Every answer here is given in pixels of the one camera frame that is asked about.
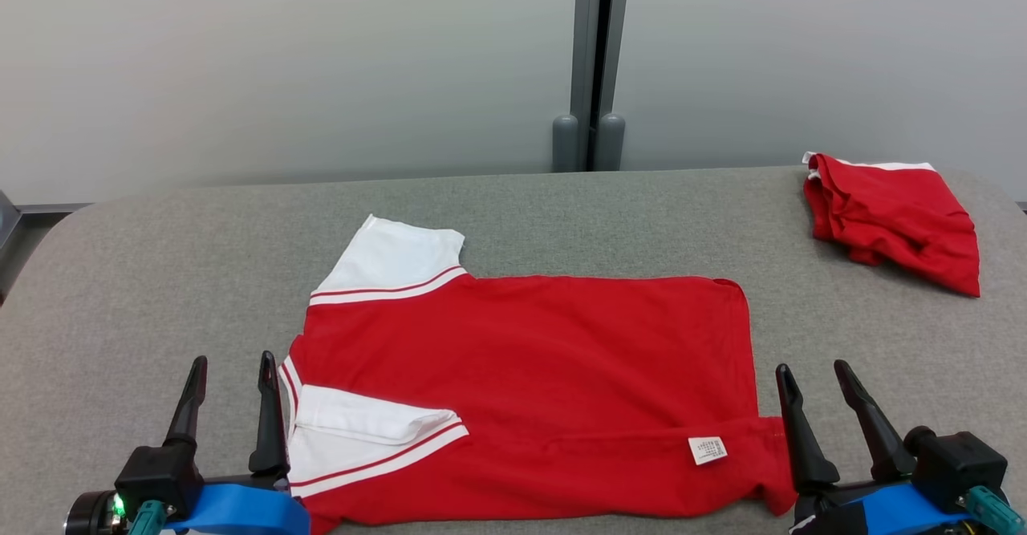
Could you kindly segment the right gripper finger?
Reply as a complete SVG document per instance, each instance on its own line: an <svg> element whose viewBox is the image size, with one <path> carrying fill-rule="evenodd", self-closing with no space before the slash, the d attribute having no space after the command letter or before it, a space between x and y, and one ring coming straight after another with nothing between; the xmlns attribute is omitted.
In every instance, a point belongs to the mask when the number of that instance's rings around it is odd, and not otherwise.
<svg viewBox="0 0 1027 535"><path fill-rule="evenodd" d="M850 364L837 359L834 371L843 398L857 414L859 426L871 455L871 477L876 481L896 481L910 476L916 459L903 446L891 421L863 387Z"/></svg>
<svg viewBox="0 0 1027 535"><path fill-rule="evenodd" d="M840 475L819 447L806 418L802 392L788 364L775 368L775 381L794 488L800 494L810 494L833 487Z"/></svg>

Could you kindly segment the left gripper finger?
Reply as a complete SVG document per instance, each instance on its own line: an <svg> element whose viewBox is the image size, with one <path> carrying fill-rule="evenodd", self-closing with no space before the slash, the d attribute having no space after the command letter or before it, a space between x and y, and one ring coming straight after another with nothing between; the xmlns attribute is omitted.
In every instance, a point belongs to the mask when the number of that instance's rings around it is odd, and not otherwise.
<svg viewBox="0 0 1027 535"><path fill-rule="evenodd" d="M278 364L264 350L260 358L257 389L260 394L257 440L248 469L253 479L283 479L290 471L287 459L286 415L283 415Z"/></svg>
<svg viewBox="0 0 1027 535"><path fill-rule="evenodd" d="M208 357L197 356L187 375L181 396L177 400L164 446L172 444L196 444L198 413L205 402L208 385Z"/></svg>

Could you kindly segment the right gripper body black grey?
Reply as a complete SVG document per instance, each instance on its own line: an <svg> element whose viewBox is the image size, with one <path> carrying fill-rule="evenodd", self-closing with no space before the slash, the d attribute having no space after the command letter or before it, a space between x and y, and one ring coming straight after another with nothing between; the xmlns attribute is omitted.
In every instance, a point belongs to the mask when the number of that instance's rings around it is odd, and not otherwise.
<svg viewBox="0 0 1027 535"><path fill-rule="evenodd" d="M909 481L855 481L801 494L792 534L918 534L919 492Z"/></svg>

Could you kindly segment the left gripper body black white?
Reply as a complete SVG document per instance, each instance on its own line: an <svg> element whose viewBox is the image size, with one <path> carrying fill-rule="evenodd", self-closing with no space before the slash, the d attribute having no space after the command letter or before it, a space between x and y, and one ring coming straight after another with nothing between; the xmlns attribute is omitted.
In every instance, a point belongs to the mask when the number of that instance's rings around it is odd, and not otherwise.
<svg viewBox="0 0 1027 535"><path fill-rule="evenodd" d="M128 534L129 531L128 507L115 490L84 492L63 521L66 535Z"/></svg>

